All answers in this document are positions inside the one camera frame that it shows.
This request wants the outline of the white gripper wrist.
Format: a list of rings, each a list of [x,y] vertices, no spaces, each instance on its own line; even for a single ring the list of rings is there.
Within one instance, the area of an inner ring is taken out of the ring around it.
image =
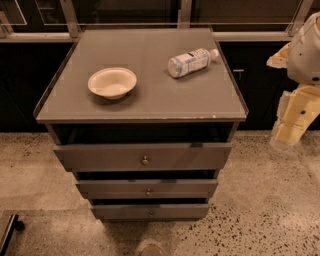
[[[275,147],[294,146],[319,114],[318,86],[303,84],[293,92],[284,91],[279,100],[270,144]]]

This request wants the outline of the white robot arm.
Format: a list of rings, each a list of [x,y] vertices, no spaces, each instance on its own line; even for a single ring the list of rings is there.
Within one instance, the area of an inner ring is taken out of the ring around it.
[[[287,70],[298,83],[284,91],[270,144],[277,149],[294,146],[320,115],[320,12],[312,14],[293,39],[267,60],[269,67]]]

